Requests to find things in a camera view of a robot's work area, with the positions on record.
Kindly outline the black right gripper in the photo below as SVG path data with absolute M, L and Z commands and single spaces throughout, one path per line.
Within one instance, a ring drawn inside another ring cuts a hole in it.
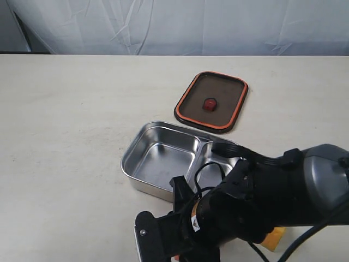
M 135 240 L 139 261 L 220 261 L 218 247 L 205 247 L 194 239 L 191 209 L 197 195 L 184 176 L 171 179 L 172 211 L 155 218 L 149 211 L 135 218 Z

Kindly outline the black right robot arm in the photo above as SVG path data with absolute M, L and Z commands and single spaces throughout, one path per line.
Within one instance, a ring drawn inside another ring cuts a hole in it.
M 280 257 L 286 261 L 307 239 L 329 225 L 348 224 L 348 151 L 331 144 L 288 150 L 278 158 L 232 143 L 213 153 L 236 158 L 215 187 L 191 188 L 171 179 L 173 209 L 135 219 L 141 261 L 219 261 L 220 246 L 241 239 L 256 249 L 277 227 L 303 227 Z

